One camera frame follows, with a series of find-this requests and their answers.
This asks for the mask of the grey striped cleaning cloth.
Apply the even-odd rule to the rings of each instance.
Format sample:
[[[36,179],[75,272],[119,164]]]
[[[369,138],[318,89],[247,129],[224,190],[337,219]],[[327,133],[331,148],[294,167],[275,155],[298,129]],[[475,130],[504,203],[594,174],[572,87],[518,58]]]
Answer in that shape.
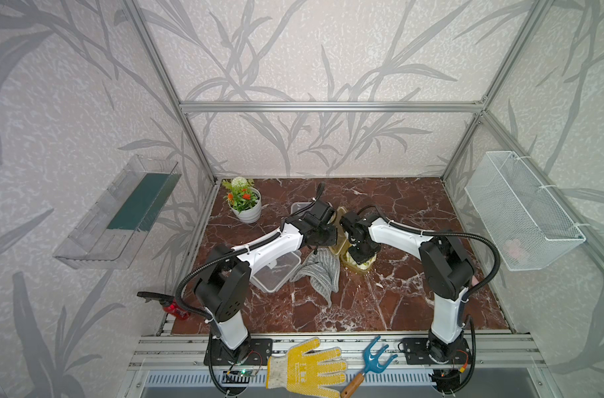
[[[311,253],[289,278],[291,283],[305,277],[310,279],[313,289],[322,296],[327,306],[332,306],[331,296],[339,291],[340,260],[330,249],[320,248]]]

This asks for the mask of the clear plastic lunch box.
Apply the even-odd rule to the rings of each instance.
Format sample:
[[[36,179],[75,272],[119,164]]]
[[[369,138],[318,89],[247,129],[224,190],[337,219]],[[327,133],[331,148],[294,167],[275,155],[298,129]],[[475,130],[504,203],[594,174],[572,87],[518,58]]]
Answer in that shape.
[[[310,210],[314,204],[315,204],[314,202],[295,202],[291,206],[290,215],[292,215],[292,217],[300,217],[305,212]]]

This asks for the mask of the clear lunch box lid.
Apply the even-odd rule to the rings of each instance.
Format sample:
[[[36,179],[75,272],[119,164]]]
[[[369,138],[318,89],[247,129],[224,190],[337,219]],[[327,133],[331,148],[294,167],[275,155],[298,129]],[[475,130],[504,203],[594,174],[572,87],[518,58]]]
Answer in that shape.
[[[300,255],[301,252],[296,250],[270,262],[252,275],[252,284],[264,293],[276,293],[300,269]]]

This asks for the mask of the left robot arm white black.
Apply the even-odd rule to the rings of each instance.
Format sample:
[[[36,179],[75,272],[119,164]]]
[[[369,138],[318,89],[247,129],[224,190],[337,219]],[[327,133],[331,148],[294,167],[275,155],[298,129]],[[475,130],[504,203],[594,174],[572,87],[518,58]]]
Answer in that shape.
[[[308,209],[287,217],[280,227],[253,242],[233,248],[224,245],[179,282],[174,293],[177,305],[208,321],[210,331],[227,351],[247,348],[251,338],[241,310],[252,276],[302,247],[334,245],[334,214],[332,207]]]

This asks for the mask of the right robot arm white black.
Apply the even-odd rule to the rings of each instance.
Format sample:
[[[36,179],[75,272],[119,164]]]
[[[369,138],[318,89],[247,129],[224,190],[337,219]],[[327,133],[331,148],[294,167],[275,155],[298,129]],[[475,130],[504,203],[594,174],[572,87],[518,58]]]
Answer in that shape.
[[[428,332],[427,352],[435,363],[445,364],[461,348],[464,339],[462,315],[471,295],[496,277],[501,257],[489,239],[466,232],[433,232],[416,229],[382,216],[360,217],[347,213],[340,225],[358,265],[375,257],[384,245],[401,250],[421,261],[426,284],[435,295],[434,318]],[[473,285],[475,267],[463,239],[476,240],[492,252],[493,266],[483,280]]]

